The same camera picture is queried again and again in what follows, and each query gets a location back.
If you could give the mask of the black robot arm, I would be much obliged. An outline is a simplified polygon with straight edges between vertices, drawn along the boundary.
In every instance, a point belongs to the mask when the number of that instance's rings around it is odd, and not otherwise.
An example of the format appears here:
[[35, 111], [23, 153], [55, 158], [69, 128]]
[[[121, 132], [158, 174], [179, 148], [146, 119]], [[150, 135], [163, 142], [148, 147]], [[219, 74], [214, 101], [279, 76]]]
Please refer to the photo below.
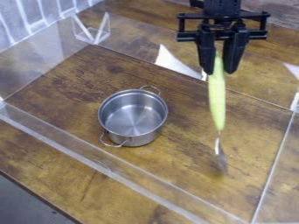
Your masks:
[[176, 40], [192, 41], [198, 46], [200, 67], [212, 74], [215, 66], [215, 42], [223, 41], [224, 71], [234, 74], [250, 40], [267, 38], [267, 11], [240, 9], [242, 0], [190, 0], [198, 13], [179, 13]]

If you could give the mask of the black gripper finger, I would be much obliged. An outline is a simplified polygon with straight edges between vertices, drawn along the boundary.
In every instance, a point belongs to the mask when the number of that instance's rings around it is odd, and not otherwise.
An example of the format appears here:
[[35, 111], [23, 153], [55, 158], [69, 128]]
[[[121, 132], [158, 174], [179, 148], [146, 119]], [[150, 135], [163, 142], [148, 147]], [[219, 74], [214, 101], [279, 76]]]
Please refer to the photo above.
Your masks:
[[215, 32], [207, 29], [200, 28], [196, 35], [196, 46], [199, 52], [199, 62], [200, 67], [207, 75], [211, 75], [214, 72], [215, 64]]
[[244, 27], [235, 28], [232, 38], [224, 41], [223, 46], [224, 71], [228, 74], [234, 74], [238, 70], [247, 43], [248, 29]]

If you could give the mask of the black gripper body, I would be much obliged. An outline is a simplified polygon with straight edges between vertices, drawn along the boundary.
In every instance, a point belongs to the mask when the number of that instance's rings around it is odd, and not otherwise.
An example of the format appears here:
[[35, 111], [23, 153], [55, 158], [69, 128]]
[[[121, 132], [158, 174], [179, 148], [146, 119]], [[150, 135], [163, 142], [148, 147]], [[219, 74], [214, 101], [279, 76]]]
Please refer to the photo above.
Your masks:
[[[198, 13], [180, 13], [179, 19], [179, 31], [176, 32], [176, 40], [179, 42], [195, 41], [200, 35], [200, 31], [214, 32], [216, 40], [232, 40], [234, 34], [238, 31], [247, 31], [247, 39], [266, 39], [267, 38], [267, 19], [271, 14], [266, 11], [250, 12], [242, 11], [234, 16], [210, 16], [204, 12]], [[186, 30], [187, 20], [200, 20], [200, 24], [195, 31]], [[258, 29], [248, 29], [244, 21], [252, 20], [259, 22]]]

